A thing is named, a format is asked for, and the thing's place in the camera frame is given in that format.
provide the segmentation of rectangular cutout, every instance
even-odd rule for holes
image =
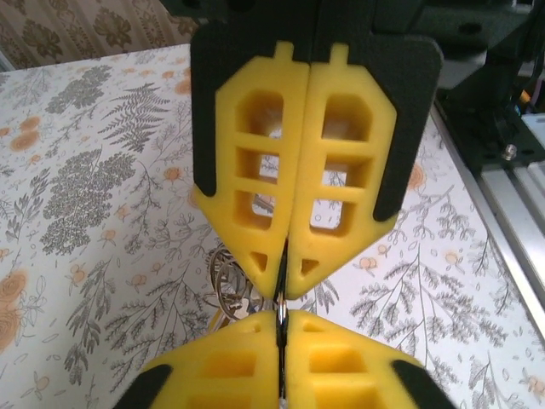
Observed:
[[[356,204],[336,200],[316,199],[311,214],[310,229],[313,233],[344,236],[354,228]]]
[[[311,214],[311,228],[335,230],[341,223],[343,203],[337,200],[316,199]]]
[[[246,228],[258,228],[260,230],[268,230],[273,222],[273,213],[264,216],[264,212],[260,211],[259,206],[255,204],[255,197],[259,193],[235,191],[235,206],[234,206],[234,221]],[[266,195],[274,203],[275,198]]]
[[[318,409],[385,409],[376,390],[362,384],[332,387],[319,385],[314,389]]]
[[[327,100],[322,138],[368,141],[371,110],[357,95],[333,94]]]
[[[189,398],[189,409],[250,409],[249,395],[197,395]]]
[[[252,202],[252,210],[259,216],[273,217],[276,199],[273,196],[256,193]]]
[[[310,351],[311,373],[365,372],[364,362],[357,350],[349,347],[317,347]]]
[[[365,188],[372,171],[371,164],[370,158],[327,158],[322,183]]]
[[[263,153],[237,147],[235,174],[239,177],[276,185],[279,162],[279,156],[275,153]]]
[[[238,131],[274,139],[282,135],[284,98],[278,92],[252,91],[235,109]]]
[[[200,376],[252,377],[255,372],[255,361],[253,351],[217,351],[209,355]]]

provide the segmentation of yellow foam pad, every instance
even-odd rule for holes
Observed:
[[[255,57],[216,93],[216,194],[197,188],[198,206],[258,291],[273,298],[288,236],[307,93],[308,64],[281,43],[274,58]],[[283,134],[269,138],[276,112]],[[278,180],[260,177],[261,156],[279,157]],[[252,210],[255,194],[276,199],[273,217]]]
[[[256,57],[216,93],[217,193],[197,189],[198,205],[259,292],[272,298],[289,241],[286,297],[295,299],[388,232],[395,216],[373,219],[396,111],[362,66],[336,44],[330,63]],[[281,112],[282,137],[268,137]],[[263,155],[279,159],[278,179],[260,176]],[[346,186],[326,186],[343,170]],[[255,195],[275,198],[272,217],[252,210]],[[335,229],[311,226],[315,200],[342,203]]]
[[[275,313],[252,314],[149,362],[172,367],[152,409],[278,409]]]
[[[397,349],[304,311],[290,311],[286,349],[289,407],[305,409],[417,409],[391,367]]]

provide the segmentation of brown wallpaper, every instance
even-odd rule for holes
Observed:
[[[159,0],[0,0],[0,50],[16,68],[188,43],[197,26]]]

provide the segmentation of yellow foam tab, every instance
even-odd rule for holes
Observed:
[[[397,349],[304,311],[290,311],[286,399],[305,409],[417,409],[391,363]]]
[[[275,313],[261,312],[161,355],[172,372],[151,409],[278,409]]]

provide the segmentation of metal screw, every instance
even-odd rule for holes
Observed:
[[[502,158],[505,160],[513,160],[517,156],[517,147],[512,143],[509,143],[502,153]]]

